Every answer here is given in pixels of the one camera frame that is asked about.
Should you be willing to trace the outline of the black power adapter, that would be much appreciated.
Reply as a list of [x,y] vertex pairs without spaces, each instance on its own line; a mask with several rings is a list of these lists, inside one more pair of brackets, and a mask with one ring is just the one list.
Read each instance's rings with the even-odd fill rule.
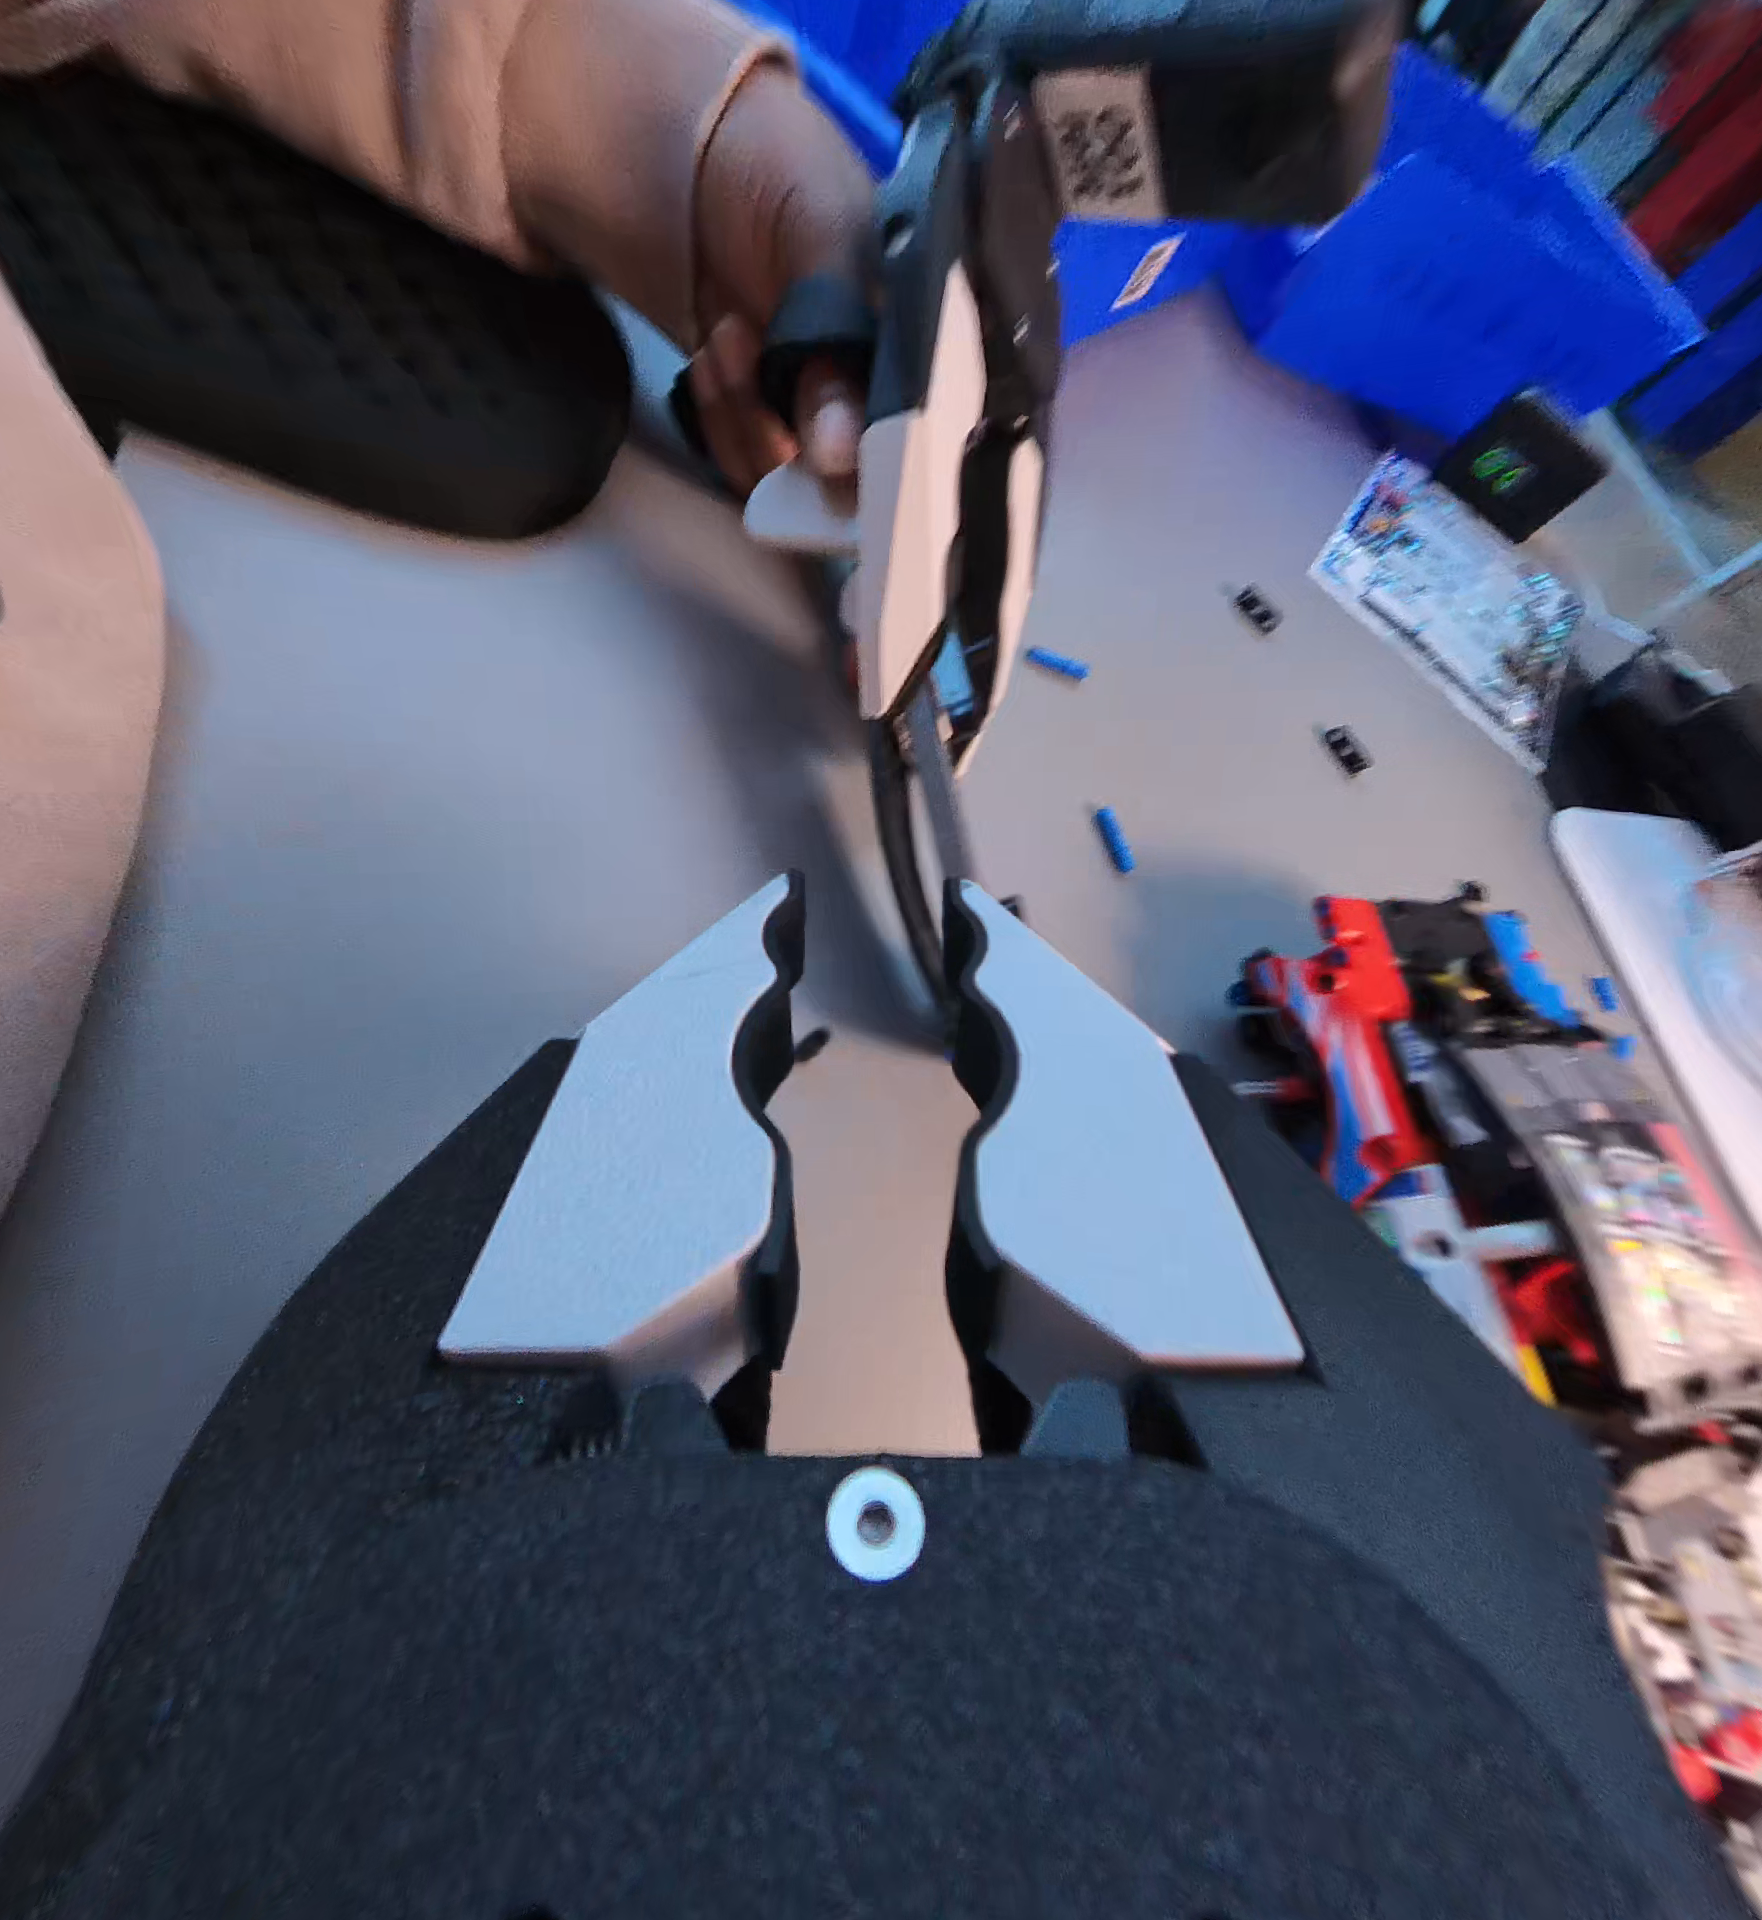
[[1556,810],[1661,816],[1720,852],[1762,842],[1762,692],[1714,692],[1659,645],[1569,669],[1540,787]]

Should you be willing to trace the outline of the lego sticker sheet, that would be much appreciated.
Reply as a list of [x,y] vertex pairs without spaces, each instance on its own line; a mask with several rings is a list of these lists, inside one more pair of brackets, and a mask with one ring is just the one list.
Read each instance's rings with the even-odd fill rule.
[[1417,463],[1385,453],[1309,578],[1540,776],[1584,602]]

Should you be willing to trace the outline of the black lego chassis frame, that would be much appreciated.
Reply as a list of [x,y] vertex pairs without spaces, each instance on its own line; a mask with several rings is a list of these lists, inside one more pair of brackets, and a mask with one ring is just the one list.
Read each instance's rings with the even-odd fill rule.
[[868,723],[869,797],[893,911],[945,1054],[960,1014],[945,969],[944,889],[978,871],[960,776],[987,718],[973,672],[979,651],[949,627],[903,707]]

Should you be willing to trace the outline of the black device green display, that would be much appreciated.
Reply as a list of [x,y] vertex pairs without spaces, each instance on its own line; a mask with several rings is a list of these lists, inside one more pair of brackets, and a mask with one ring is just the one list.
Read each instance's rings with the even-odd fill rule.
[[1435,486],[1513,545],[1536,538],[1609,475],[1540,387],[1502,399],[1432,466]]

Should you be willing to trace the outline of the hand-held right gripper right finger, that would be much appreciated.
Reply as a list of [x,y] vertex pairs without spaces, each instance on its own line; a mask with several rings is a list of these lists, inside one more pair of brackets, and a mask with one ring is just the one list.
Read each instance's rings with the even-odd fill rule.
[[1182,1057],[972,879],[941,899],[949,1063],[973,1106],[944,1292],[982,1445],[1065,1388],[1288,1379],[1309,1352]]

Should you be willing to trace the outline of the person's left hand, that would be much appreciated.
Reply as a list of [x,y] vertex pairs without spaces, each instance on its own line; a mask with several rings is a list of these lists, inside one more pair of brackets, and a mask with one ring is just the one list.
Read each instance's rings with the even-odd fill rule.
[[698,330],[688,377],[708,456],[731,493],[802,463],[853,484],[865,390],[816,361],[798,377],[794,422],[760,402],[763,338],[801,281],[862,267],[873,182],[793,69],[760,60],[736,86],[695,178]]

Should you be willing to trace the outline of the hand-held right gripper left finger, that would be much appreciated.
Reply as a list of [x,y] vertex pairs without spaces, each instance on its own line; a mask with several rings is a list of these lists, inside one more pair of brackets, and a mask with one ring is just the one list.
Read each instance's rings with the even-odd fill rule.
[[804,879],[781,873],[609,1002],[438,1334],[449,1365],[691,1388],[764,1445],[798,1309],[791,1147]]

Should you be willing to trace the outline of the stack of coloured crates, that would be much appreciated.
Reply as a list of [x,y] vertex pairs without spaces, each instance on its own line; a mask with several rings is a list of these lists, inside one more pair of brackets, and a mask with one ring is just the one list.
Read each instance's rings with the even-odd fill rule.
[[1623,404],[1680,463],[1762,418],[1762,5],[1527,5],[1482,84],[1606,200],[1703,339]]

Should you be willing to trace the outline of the white book stand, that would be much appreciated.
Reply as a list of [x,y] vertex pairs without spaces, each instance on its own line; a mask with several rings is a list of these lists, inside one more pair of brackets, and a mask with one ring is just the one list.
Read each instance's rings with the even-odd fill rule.
[[1720,852],[1685,821],[1562,810],[1556,862],[1762,1240],[1762,842]]

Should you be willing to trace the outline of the red blue lego car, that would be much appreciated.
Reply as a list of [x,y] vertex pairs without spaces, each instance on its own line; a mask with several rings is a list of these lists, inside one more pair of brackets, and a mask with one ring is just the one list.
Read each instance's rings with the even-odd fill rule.
[[1762,1863],[1762,1261],[1625,1035],[1523,916],[1314,902],[1229,985],[1237,1091],[1609,1477],[1615,1647],[1694,1806]]

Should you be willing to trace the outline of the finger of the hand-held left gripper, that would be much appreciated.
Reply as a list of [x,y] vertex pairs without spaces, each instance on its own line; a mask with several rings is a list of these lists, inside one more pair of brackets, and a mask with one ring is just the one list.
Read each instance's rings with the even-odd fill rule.
[[944,726],[955,774],[968,771],[1009,695],[1035,591],[1047,500],[1047,453],[1036,437],[983,427],[968,444],[944,641]]
[[883,327],[869,422],[861,441],[853,638],[861,715],[891,718],[954,616],[968,528],[982,512],[979,470],[989,470],[987,358],[972,277],[951,267],[940,287],[934,332],[916,338],[907,311]]

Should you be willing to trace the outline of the blue plastic bin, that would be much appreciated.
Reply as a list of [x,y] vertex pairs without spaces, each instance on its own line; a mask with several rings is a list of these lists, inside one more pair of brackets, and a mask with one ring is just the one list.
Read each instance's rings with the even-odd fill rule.
[[893,92],[922,48],[964,2],[738,2],[786,39],[808,94],[883,180],[893,173],[902,123]]
[[1256,353],[1442,440],[1530,390],[1588,418],[1705,338],[1588,180],[1413,47],[1364,192],[1241,232],[1222,284]]

